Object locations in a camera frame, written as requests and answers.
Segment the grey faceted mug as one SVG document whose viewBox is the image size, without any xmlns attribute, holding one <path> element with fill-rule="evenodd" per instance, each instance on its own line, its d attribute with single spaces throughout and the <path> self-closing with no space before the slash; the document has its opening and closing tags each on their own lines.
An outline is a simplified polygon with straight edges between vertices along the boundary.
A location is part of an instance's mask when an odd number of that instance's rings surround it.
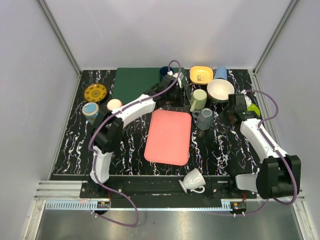
<svg viewBox="0 0 320 240">
<path fill-rule="evenodd" d="M 213 122 L 213 111 L 209 108 L 194 110 L 192 116 L 196 118 L 196 127 L 202 131 L 208 130 Z"/>
</svg>

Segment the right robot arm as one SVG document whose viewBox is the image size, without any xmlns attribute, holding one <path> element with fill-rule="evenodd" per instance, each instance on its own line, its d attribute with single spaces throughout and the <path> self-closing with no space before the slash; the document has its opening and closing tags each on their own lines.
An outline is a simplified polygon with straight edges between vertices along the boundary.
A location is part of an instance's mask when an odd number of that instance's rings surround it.
<svg viewBox="0 0 320 240">
<path fill-rule="evenodd" d="M 233 125 L 249 141 L 260 160 L 257 174 L 233 174 L 227 185 L 228 195 L 239 198 L 245 191 L 261 198 L 279 200 L 291 197 L 294 202 L 300 191 L 301 160 L 289 155 L 266 131 L 263 120 L 247 108 L 245 93 L 228 95 L 228 104 L 219 115 L 226 124 Z"/>
</svg>

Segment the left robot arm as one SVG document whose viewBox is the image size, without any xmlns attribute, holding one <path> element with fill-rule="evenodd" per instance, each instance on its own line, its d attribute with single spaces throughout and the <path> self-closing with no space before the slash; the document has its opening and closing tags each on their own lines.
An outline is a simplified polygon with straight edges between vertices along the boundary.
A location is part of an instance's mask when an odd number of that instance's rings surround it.
<svg viewBox="0 0 320 240">
<path fill-rule="evenodd" d="M 137 118 L 152 113 L 164 104 L 180 100 L 183 78 L 182 72 L 170 71 L 159 83 L 135 100 L 97 115 L 88 144 L 88 150 L 93 152 L 92 169 L 89 174 L 93 184 L 90 192 L 95 197 L 103 198 L 108 193 L 105 182 L 110 178 L 112 155 L 120 147 L 123 129 Z"/>
</svg>

